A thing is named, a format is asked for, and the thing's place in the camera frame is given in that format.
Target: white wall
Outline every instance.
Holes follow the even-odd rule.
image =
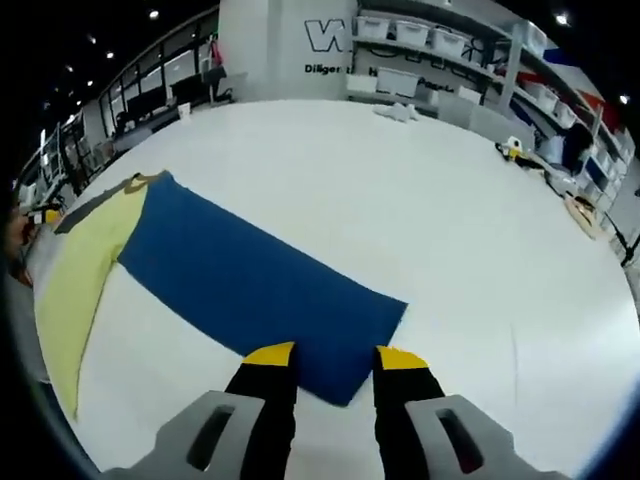
[[[247,72],[245,99],[272,97],[267,35],[269,0],[221,0],[218,45],[227,74]]]
[[[107,139],[102,126],[102,114],[100,113],[100,102],[96,98],[82,107],[82,119],[84,122],[84,135],[93,150],[98,143]]]
[[[279,1],[278,98],[344,98],[356,1]]]

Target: blue stripe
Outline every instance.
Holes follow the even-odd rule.
[[[150,186],[118,260],[167,307],[243,356],[295,341],[300,386],[335,405],[351,401],[371,371],[374,347],[388,344],[407,306],[204,200],[169,174]],[[202,365],[203,374],[215,368]]]

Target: white storage bin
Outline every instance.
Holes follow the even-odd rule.
[[[420,77],[409,72],[393,70],[391,68],[378,68],[378,91],[414,97]]]
[[[445,32],[439,28],[431,30],[431,46],[436,52],[451,57],[460,57],[467,39],[461,35]]]
[[[375,92],[378,79],[369,75],[347,75],[347,90],[351,92]]]
[[[598,156],[596,158],[598,159],[598,163],[600,164],[604,172],[609,175],[609,171],[613,166],[611,165],[611,155],[609,155],[609,152],[607,152],[605,149],[601,149],[598,152]]]
[[[389,33],[389,23],[386,18],[358,17],[358,36],[384,40]]]
[[[611,199],[607,195],[602,195],[598,199],[596,207],[598,207],[601,212],[608,212],[611,207]]]
[[[633,158],[635,153],[636,153],[635,145],[622,149],[622,159],[627,163],[627,165],[631,163],[631,159]]]
[[[515,35],[515,30],[522,31],[522,45],[529,52],[542,58],[547,49],[547,35],[529,20],[518,20],[501,25],[503,30]]]
[[[618,159],[617,162],[615,162],[615,168],[618,172],[618,175],[623,176],[627,173],[627,164],[624,163],[624,160],[622,159]]]
[[[564,128],[571,128],[573,127],[573,124],[576,123],[576,114],[564,102],[558,100],[556,107],[553,109],[553,113],[555,113],[560,125]]]
[[[576,177],[576,184],[582,190],[587,188],[589,183],[591,183],[591,179],[587,176],[587,174],[584,171]]]
[[[427,43],[430,28],[419,23],[396,21],[396,40],[418,47],[424,47]]]
[[[534,82],[525,82],[524,89],[529,95],[533,96],[537,100],[538,106],[545,112],[551,113],[553,112],[553,109],[556,108],[558,96],[544,85]]]
[[[462,85],[458,85],[456,88],[456,95],[460,98],[465,98],[476,105],[480,105],[480,99],[482,98],[481,93],[471,90],[470,88],[463,87]]]

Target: person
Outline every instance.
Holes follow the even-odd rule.
[[[540,145],[538,155],[549,164],[562,166],[572,176],[582,171],[585,157],[593,145],[593,135],[582,123],[576,122],[564,135],[556,135]]]
[[[20,214],[18,208],[14,208],[4,232],[4,255],[10,275],[20,283],[31,287],[31,278],[20,257],[20,249],[35,237],[35,230],[29,229],[28,226],[29,218]]]

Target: desk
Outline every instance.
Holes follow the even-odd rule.
[[[170,170],[197,194],[407,301],[392,345],[423,357],[445,392],[511,430],[535,467],[576,475],[620,420],[640,373],[636,310],[615,255],[492,142],[371,109],[280,101],[194,112],[126,153],[76,205],[136,172]],[[39,296],[51,262],[37,258]],[[72,427],[101,470],[132,465],[163,423],[224,389],[240,360],[116,266]],[[300,391],[296,421],[287,478],[383,478],[370,380],[345,409]]]

